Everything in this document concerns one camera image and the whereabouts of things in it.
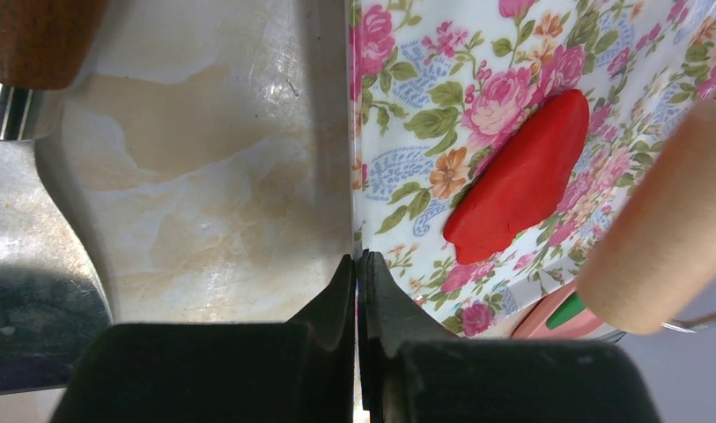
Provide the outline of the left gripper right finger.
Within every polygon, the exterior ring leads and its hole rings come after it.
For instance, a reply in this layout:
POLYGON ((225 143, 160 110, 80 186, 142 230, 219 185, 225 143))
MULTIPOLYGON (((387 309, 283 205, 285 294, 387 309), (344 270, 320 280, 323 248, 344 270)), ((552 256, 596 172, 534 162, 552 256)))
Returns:
POLYGON ((630 358, 594 340, 466 339, 357 264, 362 402, 373 422, 656 422, 630 358))

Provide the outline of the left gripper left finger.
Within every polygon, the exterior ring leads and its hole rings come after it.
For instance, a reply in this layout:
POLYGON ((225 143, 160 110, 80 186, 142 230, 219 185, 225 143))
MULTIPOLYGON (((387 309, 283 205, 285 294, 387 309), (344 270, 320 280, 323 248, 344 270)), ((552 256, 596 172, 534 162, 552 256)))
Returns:
POLYGON ((126 323, 73 371, 55 422, 350 422, 355 294, 344 256, 282 323, 126 323))

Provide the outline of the red dough piece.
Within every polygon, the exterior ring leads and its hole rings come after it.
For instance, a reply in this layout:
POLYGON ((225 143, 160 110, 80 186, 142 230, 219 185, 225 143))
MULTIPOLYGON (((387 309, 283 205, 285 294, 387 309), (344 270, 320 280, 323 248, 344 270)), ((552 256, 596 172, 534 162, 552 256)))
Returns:
POLYGON ((584 150, 589 117, 586 96, 571 89, 548 100, 505 143, 444 226, 457 263, 489 259, 555 212, 584 150))

